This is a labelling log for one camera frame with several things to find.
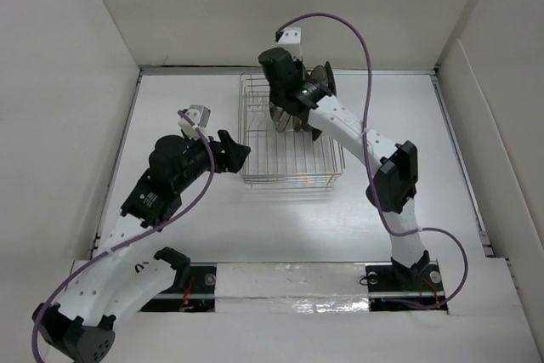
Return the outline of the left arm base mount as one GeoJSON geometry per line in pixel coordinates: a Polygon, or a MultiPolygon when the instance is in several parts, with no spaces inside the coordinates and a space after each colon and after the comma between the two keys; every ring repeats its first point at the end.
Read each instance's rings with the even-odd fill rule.
{"type": "Polygon", "coordinates": [[[215,310],[216,264],[192,264],[190,273],[176,274],[173,284],[141,309],[147,313],[207,313],[215,310]]]}

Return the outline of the cream plate with tree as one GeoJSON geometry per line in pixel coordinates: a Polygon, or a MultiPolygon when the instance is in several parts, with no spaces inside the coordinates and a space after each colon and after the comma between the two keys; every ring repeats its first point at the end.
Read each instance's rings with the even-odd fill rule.
{"type": "Polygon", "coordinates": [[[292,131],[294,133],[304,132],[303,120],[297,116],[291,116],[292,131]]]}

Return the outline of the grey deer round plate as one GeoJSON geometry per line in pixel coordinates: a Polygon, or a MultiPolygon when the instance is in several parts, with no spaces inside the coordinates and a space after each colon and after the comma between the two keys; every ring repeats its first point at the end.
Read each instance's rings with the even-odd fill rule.
{"type": "Polygon", "coordinates": [[[315,79],[320,81],[330,90],[331,94],[337,94],[335,78],[329,61],[327,61],[324,65],[316,66],[312,71],[312,74],[314,75],[315,79]]]}

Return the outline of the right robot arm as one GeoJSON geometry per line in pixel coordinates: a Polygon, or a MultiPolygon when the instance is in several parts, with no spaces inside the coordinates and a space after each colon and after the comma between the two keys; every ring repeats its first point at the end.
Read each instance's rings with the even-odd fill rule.
{"type": "Polygon", "coordinates": [[[262,52],[258,63],[269,84],[269,113],[277,132],[291,123],[298,131],[310,131],[314,138],[324,133],[365,166],[369,179],[365,194],[390,237],[394,282],[410,291],[422,281],[430,262],[415,216],[416,146],[383,137],[343,106],[330,64],[307,72],[302,62],[279,47],[262,52]]]}

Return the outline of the metal rimmed round plate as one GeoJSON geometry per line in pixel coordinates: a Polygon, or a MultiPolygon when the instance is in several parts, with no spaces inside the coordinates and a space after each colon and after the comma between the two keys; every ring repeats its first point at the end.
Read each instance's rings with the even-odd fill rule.
{"type": "Polygon", "coordinates": [[[323,65],[317,65],[309,74],[311,82],[319,83],[321,86],[328,86],[328,75],[323,65]]]}

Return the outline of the cream plate checkered rim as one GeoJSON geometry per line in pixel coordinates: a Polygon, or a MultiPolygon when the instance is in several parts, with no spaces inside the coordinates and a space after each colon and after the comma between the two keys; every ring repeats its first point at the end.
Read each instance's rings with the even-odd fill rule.
{"type": "Polygon", "coordinates": [[[269,102],[269,114],[274,123],[275,130],[278,133],[284,133],[288,128],[292,115],[283,108],[275,105],[272,101],[269,102]]]}

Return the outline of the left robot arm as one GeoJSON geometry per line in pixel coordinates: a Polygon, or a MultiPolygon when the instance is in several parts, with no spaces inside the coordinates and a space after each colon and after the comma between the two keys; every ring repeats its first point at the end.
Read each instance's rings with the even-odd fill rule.
{"type": "Polygon", "coordinates": [[[197,139],[168,135],[156,141],[149,166],[122,204],[102,253],[79,267],[34,311],[32,354],[38,342],[75,362],[101,362],[116,339],[116,328],[155,295],[180,292],[189,284],[190,258],[151,237],[183,217],[181,195],[202,174],[238,173],[251,149],[225,130],[197,139]]]}

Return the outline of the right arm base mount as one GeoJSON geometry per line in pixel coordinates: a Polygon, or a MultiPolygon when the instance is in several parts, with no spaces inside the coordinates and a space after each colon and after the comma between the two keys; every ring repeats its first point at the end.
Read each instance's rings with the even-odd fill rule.
{"type": "Polygon", "coordinates": [[[407,302],[423,306],[436,305],[445,300],[439,266],[431,263],[414,283],[401,284],[391,264],[369,264],[359,283],[367,288],[371,312],[400,312],[415,310],[407,302]]]}

